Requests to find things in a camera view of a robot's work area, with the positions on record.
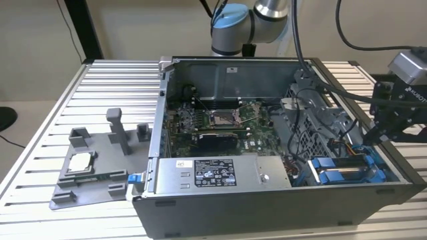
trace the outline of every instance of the black cable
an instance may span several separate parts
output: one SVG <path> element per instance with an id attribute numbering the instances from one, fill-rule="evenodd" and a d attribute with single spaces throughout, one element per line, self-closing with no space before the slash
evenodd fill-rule
<path id="1" fill-rule="evenodd" d="M 218 2 L 217 2 L 215 8 L 214 8 L 214 13 L 213 13 L 213 19 L 211 19 L 211 28 L 213 28 L 214 25 L 215 25 L 215 21 L 217 21 L 219 15 L 222 15 L 222 12 L 223 12 L 223 10 L 225 10 L 225 7 L 226 7 L 226 5 L 227 5 L 227 2 L 229 2 L 229 0 L 222 1 L 222 4 L 221 4 L 221 5 L 219 5 L 221 0 L 218 0 Z"/>
<path id="2" fill-rule="evenodd" d="M 427 108 L 426 102 L 414 102 L 414 101 L 397 101 L 397 100 L 386 100 L 386 99 L 377 99 L 377 98 L 369 98 L 365 96 L 359 96 L 357 94 L 353 94 L 347 92 L 346 90 L 341 90 L 323 82 L 318 76 L 314 75 L 311 70 L 307 67 L 307 63 L 305 62 L 303 52 L 302 52 L 302 43 L 301 43 L 301 34 L 299 34 L 299 24 L 298 24 L 298 1 L 291 0 L 291 23 L 293 23 L 293 33 L 294 33 L 294 43 L 295 43 L 295 51 L 297 51 L 297 57 L 298 61 L 301 63 L 301 67 L 307 74 L 307 76 L 311 78 L 311 80 L 315 81 L 315 83 L 323 87 L 326 90 L 331 91 L 333 93 L 341 95 L 345 98 L 369 103 L 369 104 L 377 104 L 382 106 L 394 106 L 399 108 Z"/>
<path id="3" fill-rule="evenodd" d="M 339 136 L 339 141 L 343 140 L 345 136 L 346 136 L 346 135 L 350 133 L 350 131 L 355 128 L 357 124 L 358 124 L 358 119 L 355 119 L 355 120 L 353 121 L 353 124 L 351 124 L 350 128 L 349 128 L 347 131 L 345 131 L 345 133 Z"/>
<path id="4" fill-rule="evenodd" d="M 289 140 L 287 140 L 287 151 L 289 153 L 291 154 L 291 156 L 302 161 L 303 163 L 306 163 L 306 160 L 297 154 L 293 152 L 293 149 L 291 149 L 291 143 L 293 143 L 293 139 L 295 137 L 295 134 L 297 134 L 297 131 L 298 131 L 298 127 L 299 127 L 299 124 L 301 124 L 301 104 L 299 104 L 299 93 L 306 90 L 306 89 L 311 89 L 311 88 L 303 88 L 302 90 L 298 91 L 298 93 L 295 94 L 295 104 L 297 104 L 297 116 L 295 116 L 295 122 L 294 122 L 294 128 L 293 128 L 293 133 L 291 133 L 291 136 L 289 137 Z"/>
<path id="5" fill-rule="evenodd" d="M 207 0 L 199 0 L 199 1 L 201 1 L 202 5 L 203 5 L 205 11 L 206 11 L 209 17 L 213 18 L 213 12 L 211 12 Z"/>
<path id="6" fill-rule="evenodd" d="M 342 29 L 342 23 L 341 23 L 341 9 L 342 9 L 342 0 L 338 0 L 337 2 L 337 10 L 335 10 L 335 23 L 337 23 L 337 30 L 341 37 L 341 40 L 345 42 L 345 44 L 351 47 L 355 50 L 359 51 L 387 51 L 387 50 L 405 50 L 405 49 L 413 49 L 413 46 L 381 46 L 381 47 L 362 47 L 353 45 L 350 41 L 347 40 L 343 29 Z"/>
<path id="7" fill-rule="evenodd" d="M 70 36 L 71 36 L 71 41 L 73 41 L 73 45 L 74 45 L 74 49 L 79 55 L 79 59 L 81 59 L 81 63 L 83 63 L 83 60 L 82 60 L 82 55 L 81 55 L 81 52 L 78 50 L 78 46 L 77 46 L 77 42 L 75 42 L 75 38 L 74 38 L 74 33 L 73 33 L 73 29 L 69 25 L 69 22 L 67 22 L 67 19 L 66 19 L 66 16 L 65 16 L 65 12 L 63 12 L 63 8 L 62 8 L 62 5 L 60 5 L 60 2 L 59 0 L 56 0 L 56 3 L 58 3 L 58 7 L 59 7 L 59 10 L 60 10 L 60 15 L 62 15 L 62 18 L 65 19 L 65 22 L 66 22 L 66 25 L 67 25 L 67 28 L 69 28 L 69 31 L 70 31 Z"/>
<path id="8" fill-rule="evenodd" d="M 10 143 L 10 144 L 12 144 L 12 145 L 15 145 L 15 146 L 18 146 L 18 147 L 20 147 L 20 148 L 26 148 L 26 146 L 23 146 L 23 145 L 20 145 L 20 144 L 18 144 L 18 143 L 15 143 L 15 142 L 12 142 L 12 141 L 10 141 L 4 136 L 2 136 L 0 135 L 0 138 L 7 142 L 7 143 Z"/>

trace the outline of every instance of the gray plastic stand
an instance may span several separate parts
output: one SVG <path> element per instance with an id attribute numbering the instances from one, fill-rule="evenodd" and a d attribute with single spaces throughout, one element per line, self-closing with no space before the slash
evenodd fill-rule
<path id="1" fill-rule="evenodd" d="M 151 131 L 146 123 L 125 131 L 121 118 L 121 108 L 109 109 L 111 133 L 90 134 L 85 127 L 71 130 L 71 145 L 50 202 L 52 210 L 126 199 L 129 175 L 147 169 Z M 73 157 L 86 153 L 89 166 L 71 171 Z"/>

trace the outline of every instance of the blue release tab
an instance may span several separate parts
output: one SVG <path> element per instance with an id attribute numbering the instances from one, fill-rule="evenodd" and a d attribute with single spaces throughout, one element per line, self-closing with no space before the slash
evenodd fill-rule
<path id="1" fill-rule="evenodd" d="M 339 171 L 325 171 L 319 174 L 319 180 L 323 185 L 345 181 L 343 175 Z"/>
<path id="2" fill-rule="evenodd" d="M 142 175 L 141 174 L 130 174 L 127 176 L 127 183 L 129 184 L 141 184 L 142 183 Z"/>
<path id="3" fill-rule="evenodd" d="M 214 28 L 226 29 L 241 23 L 249 15 L 249 6 L 239 3 L 226 5 L 221 15 L 215 19 Z"/>
<path id="4" fill-rule="evenodd" d="M 319 167 L 333 168 L 333 167 L 335 167 L 334 160 L 330 157 L 315 157 L 313 159 L 313 165 L 315 168 L 319 168 Z"/>

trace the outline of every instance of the motherboard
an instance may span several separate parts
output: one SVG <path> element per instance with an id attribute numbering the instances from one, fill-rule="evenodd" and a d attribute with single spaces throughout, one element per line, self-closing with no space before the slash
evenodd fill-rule
<path id="1" fill-rule="evenodd" d="M 167 111 L 171 157 L 282 156 L 270 108 L 257 100 L 182 103 Z"/>

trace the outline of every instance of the barcode sticker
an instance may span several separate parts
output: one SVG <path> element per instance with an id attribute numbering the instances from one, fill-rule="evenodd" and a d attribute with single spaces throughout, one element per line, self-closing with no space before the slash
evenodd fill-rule
<path id="1" fill-rule="evenodd" d="M 193 160 L 178 160 L 177 161 L 177 167 L 178 168 L 193 168 L 194 167 L 194 161 Z"/>

